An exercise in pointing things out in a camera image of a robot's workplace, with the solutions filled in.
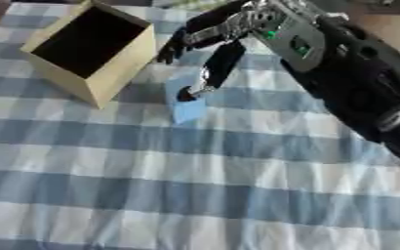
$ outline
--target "cardboard box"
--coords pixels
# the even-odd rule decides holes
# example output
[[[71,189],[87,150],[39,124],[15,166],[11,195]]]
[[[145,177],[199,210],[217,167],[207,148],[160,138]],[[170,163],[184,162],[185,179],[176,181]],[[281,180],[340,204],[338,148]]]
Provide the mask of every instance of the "cardboard box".
[[[86,1],[21,48],[37,71],[103,108],[156,55],[153,25]]]

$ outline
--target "tablecloth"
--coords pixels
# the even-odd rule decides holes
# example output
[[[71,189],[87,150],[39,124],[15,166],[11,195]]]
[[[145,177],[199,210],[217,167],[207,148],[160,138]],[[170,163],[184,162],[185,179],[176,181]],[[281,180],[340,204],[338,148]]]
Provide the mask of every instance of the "tablecloth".
[[[154,23],[159,48],[193,15],[121,9]],[[165,80],[214,47],[151,63],[98,110],[19,51],[67,11],[15,3],[0,21],[0,249],[400,249],[400,161],[262,44],[244,41],[204,118],[173,125]]]

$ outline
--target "blue and white checkered cloth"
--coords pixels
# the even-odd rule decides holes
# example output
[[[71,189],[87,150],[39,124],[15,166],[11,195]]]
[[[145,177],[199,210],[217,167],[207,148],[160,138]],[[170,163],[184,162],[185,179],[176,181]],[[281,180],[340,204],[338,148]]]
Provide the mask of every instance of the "blue and white checkered cloth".
[[[158,46],[191,14],[123,7]],[[151,63],[104,110],[42,79],[19,47],[66,15],[0,22],[0,250],[400,249],[400,161],[314,101],[255,40],[208,115],[172,125]]]

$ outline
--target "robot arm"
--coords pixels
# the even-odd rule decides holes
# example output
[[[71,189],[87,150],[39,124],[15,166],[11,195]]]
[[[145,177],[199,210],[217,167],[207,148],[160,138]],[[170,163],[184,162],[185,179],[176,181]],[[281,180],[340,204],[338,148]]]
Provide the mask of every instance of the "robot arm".
[[[400,53],[304,0],[230,2],[188,21],[158,61],[171,63],[184,50],[218,42],[235,46],[248,34],[345,125],[400,157]],[[210,87],[206,80],[201,86]]]

